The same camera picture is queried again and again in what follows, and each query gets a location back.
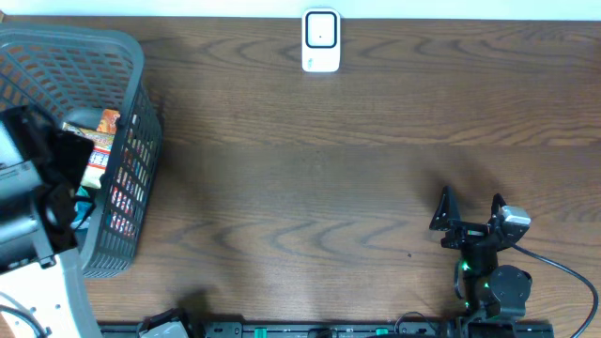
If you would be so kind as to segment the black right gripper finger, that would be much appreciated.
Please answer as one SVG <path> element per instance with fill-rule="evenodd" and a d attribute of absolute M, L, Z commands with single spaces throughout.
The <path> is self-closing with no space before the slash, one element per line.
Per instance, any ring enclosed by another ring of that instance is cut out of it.
<path fill-rule="evenodd" d="M 439 205 L 434 213 L 429 229 L 449 231 L 461 220 L 455 192 L 450 186 L 442 188 Z"/>
<path fill-rule="evenodd" d="M 498 218 L 501 215 L 501 210 L 506 206 L 506 202 L 500 193 L 496 193 L 492 198 L 491 217 Z"/>

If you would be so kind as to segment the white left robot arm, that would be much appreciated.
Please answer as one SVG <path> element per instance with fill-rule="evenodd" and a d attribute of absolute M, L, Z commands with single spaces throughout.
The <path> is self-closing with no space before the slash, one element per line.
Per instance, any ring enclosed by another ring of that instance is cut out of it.
<path fill-rule="evenodd" d="M 17 337 L 99 337 L 72 223 L 90 140 L 36 106 L 1 114 L 1 315 Z"/>

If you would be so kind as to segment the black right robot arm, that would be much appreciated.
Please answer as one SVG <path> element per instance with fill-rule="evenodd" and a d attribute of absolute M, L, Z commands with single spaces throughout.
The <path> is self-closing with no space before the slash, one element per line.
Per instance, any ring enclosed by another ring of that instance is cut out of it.
<path fill-rule="evenodd" d="M 455 320 L 456 336 L 516 336 L 515 324 L 526 314 L 532 277 L 515 266 L 500 265 L 498 252 L 516 244 L 531 221 L 525 209 L 507 205 L 498 193 L 487 222 L 463 221 L 454 191 L 442 188 L 429 228 L 444 233 L 443 248 L 460 251 L 455 294 L 467 303 L 467 312 Z"/>

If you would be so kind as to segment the yellow snack bag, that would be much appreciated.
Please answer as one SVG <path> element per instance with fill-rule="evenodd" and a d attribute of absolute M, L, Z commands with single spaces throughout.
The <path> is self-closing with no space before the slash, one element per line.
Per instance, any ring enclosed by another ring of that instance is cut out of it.
<path fill-rule="evenodd" d="M 106 172 L 121 114 L 113 109 L 81 108 L 70 113 L 62 129 L 91 140 L 94 149 L 85 169 L 82 185 L 99 190 Z"/>

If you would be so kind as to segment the teal white wipes pack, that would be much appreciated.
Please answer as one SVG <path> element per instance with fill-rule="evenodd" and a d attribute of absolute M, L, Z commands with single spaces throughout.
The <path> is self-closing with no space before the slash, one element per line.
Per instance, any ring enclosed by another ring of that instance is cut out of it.
<path fill-rule="evenodd" d="M 76 217 L 71 223 L 71 228 L 74 231 L 88 228 L 95 208 L 93 194 L 87 188 L 80 187 L 75 195 L 74 210 Z"/>

